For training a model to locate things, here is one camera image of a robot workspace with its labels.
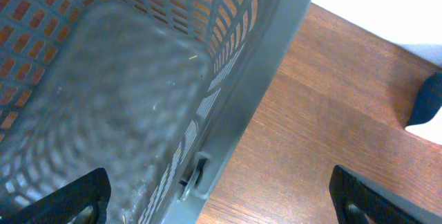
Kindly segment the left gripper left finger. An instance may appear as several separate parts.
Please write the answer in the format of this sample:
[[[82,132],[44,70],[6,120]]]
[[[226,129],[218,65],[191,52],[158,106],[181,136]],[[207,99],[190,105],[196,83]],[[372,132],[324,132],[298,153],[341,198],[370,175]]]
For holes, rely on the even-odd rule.
[[[2,223],[69,223],[88,207],[86,223],[105,223],[111,197],[111,183],[103,167],[67,184],[16,214],[3,217]]]

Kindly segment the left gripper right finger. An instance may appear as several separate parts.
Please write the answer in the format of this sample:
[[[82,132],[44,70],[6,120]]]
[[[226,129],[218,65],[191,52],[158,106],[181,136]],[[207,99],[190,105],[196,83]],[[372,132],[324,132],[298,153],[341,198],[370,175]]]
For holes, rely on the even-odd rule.
[[[339,223],[440,223],[441,217],[399,195],[335,165],[329,193]]]

